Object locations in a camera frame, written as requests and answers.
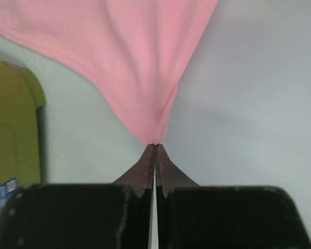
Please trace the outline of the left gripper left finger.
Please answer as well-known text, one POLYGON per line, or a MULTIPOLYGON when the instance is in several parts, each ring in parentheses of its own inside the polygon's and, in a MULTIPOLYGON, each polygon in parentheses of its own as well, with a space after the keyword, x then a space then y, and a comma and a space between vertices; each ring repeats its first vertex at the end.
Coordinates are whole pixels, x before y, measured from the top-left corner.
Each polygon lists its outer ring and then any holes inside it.
POLYGON ((0 248, 150 248, 156 148, 110 184, 18 187, 0 214, 0 248))

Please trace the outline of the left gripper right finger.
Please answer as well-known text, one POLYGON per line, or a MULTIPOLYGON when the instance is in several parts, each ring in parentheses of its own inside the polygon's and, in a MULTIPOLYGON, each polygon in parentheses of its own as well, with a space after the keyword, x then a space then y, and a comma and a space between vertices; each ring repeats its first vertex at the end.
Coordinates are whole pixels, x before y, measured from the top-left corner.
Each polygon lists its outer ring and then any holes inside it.
POLYGON ((159 248, 311 248, 292 198, 274 186, 201 186, 155 147, 159 248))

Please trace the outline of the pink t shirt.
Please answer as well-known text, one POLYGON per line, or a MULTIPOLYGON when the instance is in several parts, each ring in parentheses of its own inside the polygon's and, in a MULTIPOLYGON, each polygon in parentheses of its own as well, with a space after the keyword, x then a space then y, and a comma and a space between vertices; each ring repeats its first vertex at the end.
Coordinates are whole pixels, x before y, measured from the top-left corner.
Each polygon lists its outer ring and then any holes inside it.
POLYGON ((0 35, 101 92, 144 144, 160 143, 216 1, 0 1, 0 35))

